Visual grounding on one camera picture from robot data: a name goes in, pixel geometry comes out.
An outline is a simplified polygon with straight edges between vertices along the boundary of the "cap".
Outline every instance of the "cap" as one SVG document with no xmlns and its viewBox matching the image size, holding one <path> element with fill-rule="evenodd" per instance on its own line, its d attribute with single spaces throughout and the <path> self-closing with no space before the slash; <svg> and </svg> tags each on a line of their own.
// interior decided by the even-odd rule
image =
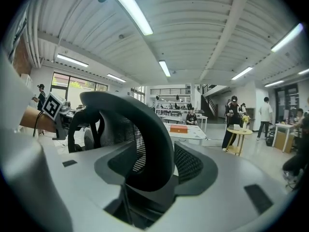
<svg viewBox="0 0 309 232">
<path fill-rule="evenodd" d="M 232 96 L 232 101 L 233 101 L 233 102 L 237 102 L 237 96 L 236 96 L 236 95 L 233 95 L 233 96 Z"/>
</svg>

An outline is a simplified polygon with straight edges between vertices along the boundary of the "ceiling light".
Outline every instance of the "ceiling light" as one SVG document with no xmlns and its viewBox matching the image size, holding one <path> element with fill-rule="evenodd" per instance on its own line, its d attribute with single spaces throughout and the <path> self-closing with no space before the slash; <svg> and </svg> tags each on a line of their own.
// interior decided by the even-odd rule
<svg viewBox="0 0 309 232">
<path fill-rule="evenodd" d="M 118 80 L 118 81 L 120 81 L 120 82 L 123 82 L 123 83 L 126 82 L 125 80 L 123 80 L 123 79 L 121 79 L 121 78 L 119 78 L 119 77 L 117 77 L 117 76 L 114 76 L 114 75 L 112 75 L 112 74 L 107 74 L 107 76 L 109 76 L 109 77 L 111 77 L 111 78 L 114 78 L 114 79 L 116 79 L 116 80 Z"/>
<path fill-rule="evenodd" d="M 299 23 L 282 40 L 280 40 L 277 44 L 275 44 L 275 46 L 272 47 L 271 51 L 272 52 L 277 52 L 283 46 L 288 44 L 292 39 L 294 39 L 303 30 L 303 28 L 304 28 L 303 25 L 301 23 Z"/>
<path fill-rule="evenodd" d="M 267 84 L 267 85 L 265 85 L 265 87 L 270 87 L 270 86 L 274 86 L 274 85 L 276 85 L 276 84 L 279 84 L 279 83 L 283 83 L 284 81 L 277 81 L 277 82 L 275 82 L 275 83 L 271 83 L 271 84 Z"/>
<path fill-rule="evenodd" d="M 166 62 L 162 60 L 162 61 L 159 61 L 159 64 L 161 65 L 161 68 L 164 71 L 165 75 L 167 77 L 170 77 L 170 73 L 169 73 L 168 67 L 166 65 Z"/>
<path fill-rule="evenodd" d="M 84 67 L 88 67 L 88 66 L 89 66 L 89 64 L 85 64 L 85 63 L 80 62 L 80 61 L 78 61 L 78 60 L 76 60 L 76 59 L 69 58 L 69 57 L 64 56 L 64 55 L 61 55 L 61 54 L 58 54 L 58 55 L 57 55 L 57 58 L 64 59 L 64 60 L 69 61 L 69 62 L 72 62 L 72 63 L 74 63 L 74 64 L 79 64 L 79 65 L 84 66 Z"/>
<path fill-rule="evenodd" d="M 309 72 L 309 69 L 306 69 L 306 70 L 304 70 L 304 71 L 302 71 L 302 72 L 299 72 L 298 74 L 302 75 L 302 74 L 305 74 L 305 73 L 307 73 L 307 72 Z"/>
<path fill-rule="evenodd" d="M 239 73 L 238 75 L 234 76 L 232 78 L 232 80 L 236 80 L 238 78 L 240 78 L 242 75 L 244 75 L 245 73 L 249 72 L 250 70 L 252 70 L 253 68 L 252 67 L 248 67 L 246 68 L 243 72 Z"/>
<path fill-rule="evenodd" d="M 126 11 L 130 14 L 144 35 L 153 34 L 153 31 L 146 20 L 143 12 L 140 10 L 135 0 L 118 0 Z"/>
</svg>

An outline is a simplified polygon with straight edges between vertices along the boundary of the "white floor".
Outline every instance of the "white floor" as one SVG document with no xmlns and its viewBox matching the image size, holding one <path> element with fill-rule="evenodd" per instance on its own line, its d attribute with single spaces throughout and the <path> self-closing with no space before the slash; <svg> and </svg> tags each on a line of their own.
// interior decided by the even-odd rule
<svg viewBox="0 0 309 232">
<path fill-rule="evenodd" d="M 202 145 L 211 147 L 214 150 L 222 151 L 221 145 L 225 134 L 224 124 L 207 124 L 206 135 L 208 140 L 203 140 Z M 45 136 L 54 137 L 55 134 L 47 132 Z M 240 157 L 243 157 L 253 164 L 268 173 L 272 178 L 278 180 L 283 185 L 287 182 L 282 177 L 282 165 L 290 159 L 294 154 L 283 153 L 282 151 L 266 145 L 265 140 L 256 140 L 257 133 L 245 136 L 243 150 Z M 84 131 L 77 131 L 75 133 L 75 143 L 84 146 Z M 68 154 L 68 142 L 54 141 L 59 154 Z M 189 140 L 189 143 L 198 144 L 197 140 Z"/>
</svg>

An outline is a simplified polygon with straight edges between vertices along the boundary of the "round table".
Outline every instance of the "round table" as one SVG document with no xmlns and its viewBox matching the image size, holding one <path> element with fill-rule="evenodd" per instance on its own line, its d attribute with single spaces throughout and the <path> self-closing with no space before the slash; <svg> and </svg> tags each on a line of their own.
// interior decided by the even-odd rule
<svg viewBox="0 0 309 232">
<path fill-rule="evenodd" d="M 234 153 L 235 155 L 238 154 L 238 156 L 240 156 L 241 154 L 241 150 L 242 150 L 242 145 L 243 145 L 243 140 L 245 138 L 245 135 L 251 135 L 252 134 L 252 130 L 249 129 L 243 129 L 241 128 L 240 130 L 232 130 L 230 128 L 227 128 L 227 130 L 232 134 L 230 141 L 228 142 L 228 145 L 226 147 L 226 152 L 228 151 L 229 153 Z M 238 143 L 237 146 L 233 146 L 230 145 L 232 142 L 233 137 L 237 137 L 237 134 L 239 135 L 238 137 Z M 240 136 L 242 135 L 242 139 L 241 139 L 241 145 L 239 147 L 239 142 L 240 142 Z"/>
</svg>

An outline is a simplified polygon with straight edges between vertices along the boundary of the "man in white shirt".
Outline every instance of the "man in white shirt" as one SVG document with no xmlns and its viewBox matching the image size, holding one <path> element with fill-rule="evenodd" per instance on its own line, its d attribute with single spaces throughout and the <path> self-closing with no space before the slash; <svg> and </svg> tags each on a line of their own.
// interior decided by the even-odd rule
<svg viewBox="0 0 309 232">
<path fill-rule="evenodd" d="M 264 125 L 265 125 L 265 139 L 267 138 L 269 122 L 272 119 L 272 109 L 271 109 L 271 106 L 268 104 L 269 98 L 265 97 L 264 102 L 265 103 L 263 104 L 263 106 L 260 107 L 260 110 L 259 110 L 259 113 L 261 114 L 261 126 L 257 134 L 258 141 L 260 140 L 260 136 L 261 136 Z"/>
</svg>

